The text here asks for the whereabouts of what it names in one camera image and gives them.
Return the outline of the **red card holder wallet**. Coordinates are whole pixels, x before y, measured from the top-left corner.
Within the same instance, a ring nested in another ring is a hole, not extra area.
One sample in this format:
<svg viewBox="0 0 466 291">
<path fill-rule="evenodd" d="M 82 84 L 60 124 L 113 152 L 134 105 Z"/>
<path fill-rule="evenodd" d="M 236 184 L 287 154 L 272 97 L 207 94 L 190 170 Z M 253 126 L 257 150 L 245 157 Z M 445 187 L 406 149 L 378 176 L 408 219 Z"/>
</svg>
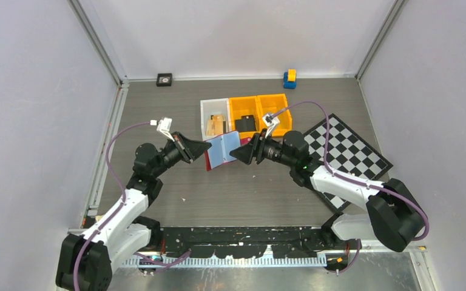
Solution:
<svg viewBox="0 0 466 291">
<path fill-rule="evenodd" d="M 247 144 L 250 140 L 251 138 L 241 138 L 238 131 L 224 133 L 206 140 L 211 144 L 211 147 L 204 154 L 206 170 L 211 171 L 222 164 L 236 161 L 237 159 L 231 156 L 230 152 Z"/>
</svg>

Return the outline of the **dark grey credit card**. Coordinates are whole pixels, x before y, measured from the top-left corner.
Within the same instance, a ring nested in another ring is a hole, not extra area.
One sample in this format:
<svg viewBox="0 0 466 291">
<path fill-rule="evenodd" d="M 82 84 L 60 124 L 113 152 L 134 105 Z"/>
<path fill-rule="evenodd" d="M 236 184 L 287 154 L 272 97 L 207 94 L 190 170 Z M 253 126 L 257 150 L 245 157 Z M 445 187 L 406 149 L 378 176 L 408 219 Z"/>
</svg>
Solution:
<svg viewBox="0 0 466 291">
<path fill-rule="evenodd" d="M 243 115 L 240 119 L 236 119 L 234 124 L 236 131 L 239 133 L 257 131 L 254 115 Z"/>
</svg>

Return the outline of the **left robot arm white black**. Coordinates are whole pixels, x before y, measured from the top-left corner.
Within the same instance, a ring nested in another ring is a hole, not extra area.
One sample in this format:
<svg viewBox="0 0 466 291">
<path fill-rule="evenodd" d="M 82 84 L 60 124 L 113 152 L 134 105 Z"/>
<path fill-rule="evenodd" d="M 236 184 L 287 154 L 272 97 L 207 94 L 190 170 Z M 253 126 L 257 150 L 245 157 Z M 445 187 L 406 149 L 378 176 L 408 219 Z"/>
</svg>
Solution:
<svg viewBox="0 0 466 291">
<path fill-rule="evenodd" d="M 176 163 L 194 162 L 211 143 L 173 132 L 163 148 L 151 143 L 135 151 L 133 174 L 119 200 L 82 234 L 61 245 L 55 284 L 66 290 L 107 290 L 115 271 L 135 252 L 161 246 L 160 223 L 143 216 L 161 192 L 159 178 Z"/>
</svg>

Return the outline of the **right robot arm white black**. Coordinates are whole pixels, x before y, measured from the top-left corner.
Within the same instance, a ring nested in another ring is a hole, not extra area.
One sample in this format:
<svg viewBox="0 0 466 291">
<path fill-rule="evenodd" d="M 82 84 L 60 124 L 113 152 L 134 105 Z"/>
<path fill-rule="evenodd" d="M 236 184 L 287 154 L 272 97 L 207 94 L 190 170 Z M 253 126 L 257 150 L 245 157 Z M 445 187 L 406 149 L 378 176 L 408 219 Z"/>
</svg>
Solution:
<svg viewBox="0 0 466 291">
<path fill-rule="evenodd" d="M 287 132 L 281 141 L 265 132 L 256 133 L 230 155 L 247 165 L 265 159 L 286 165 L 300 187 L 335 195 L 364 210 L 362 215 L 340 214 L 323 225 L 322 241 L 330 249 L 351 239 L 376 239 L 386 248 L 402 252 L 429 229 L 425 212 L 402 181 L 373 181 L 333 169 L 309 153 L 309 145 L 298 131 Z"/>
</svg>

